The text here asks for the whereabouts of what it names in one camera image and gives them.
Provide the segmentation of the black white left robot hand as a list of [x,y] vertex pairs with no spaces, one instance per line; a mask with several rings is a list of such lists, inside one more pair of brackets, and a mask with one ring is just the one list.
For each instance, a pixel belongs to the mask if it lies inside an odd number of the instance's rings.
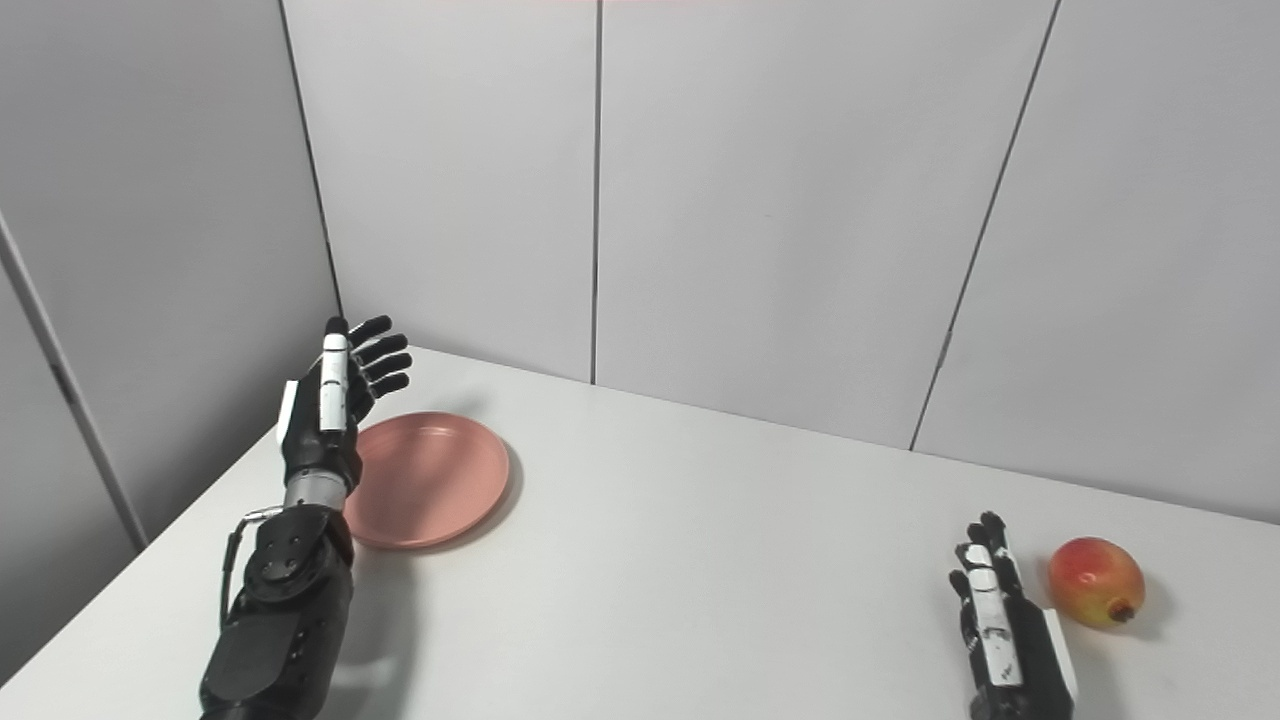
[[276,424],[288,505],[343,505],[362,474],[358,425],[379,398],[408,387],[412,363],[388,315],[329,319],[317,360],[287,383]]

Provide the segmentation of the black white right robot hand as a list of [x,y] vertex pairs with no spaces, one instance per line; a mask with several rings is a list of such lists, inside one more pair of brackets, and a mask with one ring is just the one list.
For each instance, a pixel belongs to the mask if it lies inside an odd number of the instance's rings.
[[957,544],[948,582],[974,683],[970,719],[1071,719],[1078,683],[1060,618],[1023,587],[1006,524],[983,512]]

